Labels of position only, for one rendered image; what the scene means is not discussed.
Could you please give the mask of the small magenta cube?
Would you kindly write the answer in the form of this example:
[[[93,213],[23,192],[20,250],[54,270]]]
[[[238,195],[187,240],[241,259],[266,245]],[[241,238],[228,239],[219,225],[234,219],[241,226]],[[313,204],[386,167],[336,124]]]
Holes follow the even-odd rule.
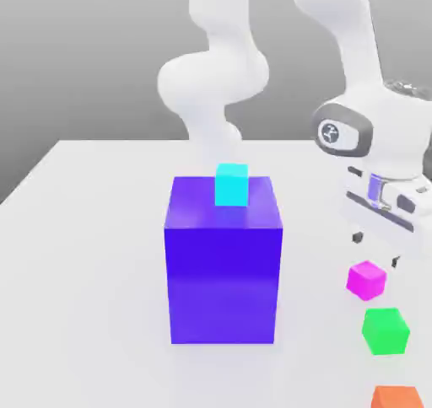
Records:
[[[386,271],[366,260],[349,268],[346,288],[363,301],[369,301],[385,291],[386,279]]]

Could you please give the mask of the large purple box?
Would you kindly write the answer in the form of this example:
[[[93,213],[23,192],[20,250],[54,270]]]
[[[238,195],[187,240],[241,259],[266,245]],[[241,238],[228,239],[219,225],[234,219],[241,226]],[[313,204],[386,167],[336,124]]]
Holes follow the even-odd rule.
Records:
[[[246,207],[218,207],[212,177],[173,180],[164,226],[174,344],[271,344],[283,223],[268,177]]]

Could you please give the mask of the small green cube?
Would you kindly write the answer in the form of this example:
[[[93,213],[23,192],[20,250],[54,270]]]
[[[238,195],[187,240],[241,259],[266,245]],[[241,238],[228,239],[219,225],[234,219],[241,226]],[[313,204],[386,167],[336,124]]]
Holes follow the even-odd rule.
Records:
[[[362,335],[374,356],[402,355],[410,328],[398,308],[372,308],[365,311]]]

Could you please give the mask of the small cyan cube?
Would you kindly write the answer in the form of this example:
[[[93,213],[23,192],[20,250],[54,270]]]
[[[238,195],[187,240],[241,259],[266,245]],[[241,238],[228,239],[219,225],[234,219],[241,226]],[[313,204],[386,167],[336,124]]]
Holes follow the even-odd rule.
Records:
[[[215,205],[247,207],[249,173],[247,164],[219,164],[214,179]]]

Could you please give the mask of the small orange cube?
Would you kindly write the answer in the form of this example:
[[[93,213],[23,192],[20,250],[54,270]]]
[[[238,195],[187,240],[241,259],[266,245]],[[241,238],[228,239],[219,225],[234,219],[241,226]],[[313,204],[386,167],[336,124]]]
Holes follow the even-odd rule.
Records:
[[[370,408],[424,408],[424,403],[413,386],[378,385]]]

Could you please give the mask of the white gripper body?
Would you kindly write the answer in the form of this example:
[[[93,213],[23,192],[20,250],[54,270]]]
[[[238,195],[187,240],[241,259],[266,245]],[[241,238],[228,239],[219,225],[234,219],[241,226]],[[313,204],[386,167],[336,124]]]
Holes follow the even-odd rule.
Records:
[[[351,223],[391,248],[432,248],[432,188],[390,186],[385,196],[389,210],[373,207],[351,187],[344,192],[343,210]]]

